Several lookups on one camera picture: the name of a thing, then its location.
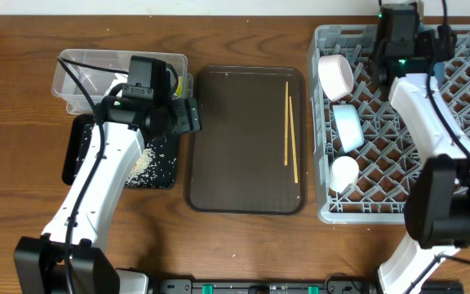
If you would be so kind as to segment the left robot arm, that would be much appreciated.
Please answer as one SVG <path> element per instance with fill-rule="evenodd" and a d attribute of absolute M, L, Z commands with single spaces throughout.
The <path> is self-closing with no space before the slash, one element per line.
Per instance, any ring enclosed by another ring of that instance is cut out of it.
<path fill-rule="evenodd" d="M 68 195 L 38 238 L 22 237 L 14 251 L 23 293 L 153 293 L 150 277 L 116 269 L 105 255 L 111 222 L 126 179 L 153 139 L 201 130 L 197 103 L 177 98 L 172 65 L 132 56 L 127 80 L 95 103 L 69 69 L 91 107 L 90 143 Z"/>

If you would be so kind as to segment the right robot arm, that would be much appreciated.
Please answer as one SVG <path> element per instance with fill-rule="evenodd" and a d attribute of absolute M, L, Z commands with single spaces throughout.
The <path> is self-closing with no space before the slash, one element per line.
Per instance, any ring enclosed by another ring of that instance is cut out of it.
<path fill-rule="evenodd" d="M 377 271 L 378 293 L 420 293 L 444 262 L 470 265 L 470 139 L 443 100 L 435 66 L 451 60 L 457 35 L 444 19 L 422 29 L 417 2 L 379 5 L 369 58 L 372 82 L 401 116 L 423 167 L 404 206 L 406 235 Z"/>

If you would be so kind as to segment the white tissue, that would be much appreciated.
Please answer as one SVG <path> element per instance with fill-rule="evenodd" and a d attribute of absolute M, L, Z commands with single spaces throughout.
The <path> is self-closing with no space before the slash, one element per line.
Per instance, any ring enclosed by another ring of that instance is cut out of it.
<path fill-rule="evenodd" d="M 116 81 L 106 92 L 105 96 L 119 96 L 126 84 L 124 82 Z"/>

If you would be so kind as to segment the white cup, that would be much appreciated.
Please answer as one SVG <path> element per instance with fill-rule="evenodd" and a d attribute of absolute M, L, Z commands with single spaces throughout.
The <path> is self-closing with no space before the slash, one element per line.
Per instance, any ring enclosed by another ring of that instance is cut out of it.
<path fill-rule="evenodd" d="M 357 183 L 359 171 L 359 165 L 354 158 L 338 157 L 329 168 L 329 188 L 336 193 L 344 192 L 349 186 Z"/>

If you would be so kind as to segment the light blue bowl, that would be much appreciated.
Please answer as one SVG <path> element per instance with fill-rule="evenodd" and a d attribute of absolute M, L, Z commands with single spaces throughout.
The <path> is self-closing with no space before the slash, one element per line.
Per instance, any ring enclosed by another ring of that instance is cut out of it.
<path fill-rule="evenodd" d="M 342 149 L 347 154 L 359 149 L 365 143 L 357 109 L 353 105 L 334 105 L 333 114 Z"/>

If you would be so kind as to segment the yellow green snack wrapper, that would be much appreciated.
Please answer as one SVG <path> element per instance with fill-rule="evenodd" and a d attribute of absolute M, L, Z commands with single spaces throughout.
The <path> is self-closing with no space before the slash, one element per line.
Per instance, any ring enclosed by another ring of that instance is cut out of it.
<path fill-rule="evenodd" d="M 182 76 L 178 77 L 178 85 L 175 91 L 175 97 L 179 98 L 183 92 L 184 78 Z"/>

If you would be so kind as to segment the wooden chopstick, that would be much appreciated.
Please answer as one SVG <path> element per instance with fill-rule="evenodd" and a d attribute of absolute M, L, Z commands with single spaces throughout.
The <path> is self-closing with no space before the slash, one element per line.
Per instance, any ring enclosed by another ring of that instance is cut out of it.
<path fill-rule="evenodd" d="M 284 166 L 288 165 L 288 146 L 289 146 L 289 82 L 285 82 L 285 113 L 284 113 L 284 120 L 285 120 L 285 126 L 284 126 Z"/>
<path fill-rule="evenodd" d="M 289 96 L 289 114 L 290 114 L 290 136 L 291 136 L 291 149 L 292 149 L 292 158 L 293 158 L 293 168 L 294 168 L 294 181 L 296 184 L 299 183 L 299 173 L 298 173 L 298 161 L 297 161 L 297 150 L 296 150 L 296 138 L 295 138 L 295 120 L 293 114 L 293 104 L 292 97 Z"/>

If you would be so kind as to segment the dark blue plate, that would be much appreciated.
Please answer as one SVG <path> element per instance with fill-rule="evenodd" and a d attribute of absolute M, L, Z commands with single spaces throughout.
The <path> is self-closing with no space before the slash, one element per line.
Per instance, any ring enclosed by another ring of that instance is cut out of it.
<path fill-rule="evenodd" d="M 424 31 L 427 31 L 428 29 L 425 27 L 425 25 L 420 22 L 418 26 L 418 33 L 422 33 Z M 434 67 L 434 77 L 437 80 L 437 84 L 439 87 L 441 87 L 444 83 L 445 80 L 445 65 L 443 62 L 437 62 Z"/>

